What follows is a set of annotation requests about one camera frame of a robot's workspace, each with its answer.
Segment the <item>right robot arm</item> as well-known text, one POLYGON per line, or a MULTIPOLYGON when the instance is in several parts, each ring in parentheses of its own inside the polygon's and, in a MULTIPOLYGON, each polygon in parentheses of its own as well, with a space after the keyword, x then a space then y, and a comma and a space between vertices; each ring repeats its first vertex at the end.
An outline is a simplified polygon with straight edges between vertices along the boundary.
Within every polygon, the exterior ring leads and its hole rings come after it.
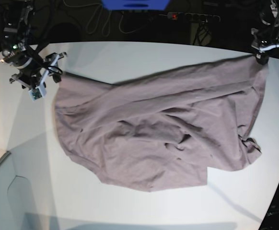
POLYGON ((30 47, 33 39, 30 33, 30 19, 35 13, 33 0, 15 0, 7 8, 4 16, 5 26, 2 39, 0 40, 0 62, 9 64, 18 69, 9 82, 18 82, 22 88, 34 89, 38 86, 45 86, 45 78, 51 76, 55 83, 61 81, 63 71, 58 67, 58 61, 67 54, 52 53, 41 57, 39 53, 46 48, 49 40, 42 40, 36 49, 30 47))

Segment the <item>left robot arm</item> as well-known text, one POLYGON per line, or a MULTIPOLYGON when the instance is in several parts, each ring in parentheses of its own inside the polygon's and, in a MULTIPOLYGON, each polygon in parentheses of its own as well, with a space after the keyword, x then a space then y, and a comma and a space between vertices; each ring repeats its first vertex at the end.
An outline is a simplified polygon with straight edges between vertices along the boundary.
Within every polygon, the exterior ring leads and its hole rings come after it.
POLYGON ((254 36, 251 47, 257 62, 265 65, 269 61, 269 51, 279 48, 279 0, 263 1, 259 18, 264 27, 251 29, 254 36))

